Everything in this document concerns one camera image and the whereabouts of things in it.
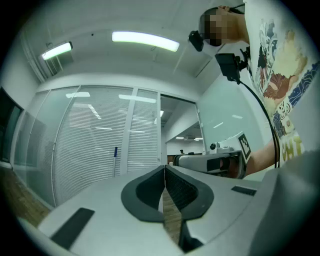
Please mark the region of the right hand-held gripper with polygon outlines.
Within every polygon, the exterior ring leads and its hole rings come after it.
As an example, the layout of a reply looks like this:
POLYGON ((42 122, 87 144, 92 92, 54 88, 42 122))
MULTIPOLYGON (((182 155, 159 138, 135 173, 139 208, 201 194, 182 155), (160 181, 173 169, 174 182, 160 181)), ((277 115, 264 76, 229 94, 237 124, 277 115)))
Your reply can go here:
POLYGON ((251 147, 244 132, 240 132, 209 147, 209 159, 205 155, 176 155, 173 165, 196 172, 232 179, 242 179, 246 174, 251 147))

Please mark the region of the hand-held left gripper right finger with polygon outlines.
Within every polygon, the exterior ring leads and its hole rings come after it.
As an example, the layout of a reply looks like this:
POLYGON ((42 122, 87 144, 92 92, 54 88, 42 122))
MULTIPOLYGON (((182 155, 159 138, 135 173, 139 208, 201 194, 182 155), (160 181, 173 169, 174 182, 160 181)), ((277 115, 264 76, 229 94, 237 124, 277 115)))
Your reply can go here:
POLYGON ((207 184, 170 165, 165 167, 165 187, 184 221, 201 218, 214 200, 207 184))

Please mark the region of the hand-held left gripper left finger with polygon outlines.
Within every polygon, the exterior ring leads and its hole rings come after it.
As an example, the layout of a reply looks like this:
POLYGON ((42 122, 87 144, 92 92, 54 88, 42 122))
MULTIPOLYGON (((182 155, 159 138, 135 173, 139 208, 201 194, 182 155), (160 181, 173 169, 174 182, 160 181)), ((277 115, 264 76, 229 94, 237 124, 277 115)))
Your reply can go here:
POLYGON ((143 222, 163 223, 159 202, 165 189, 165 167, 160 165, 128 182, 121 191, 126 210, 143 222))

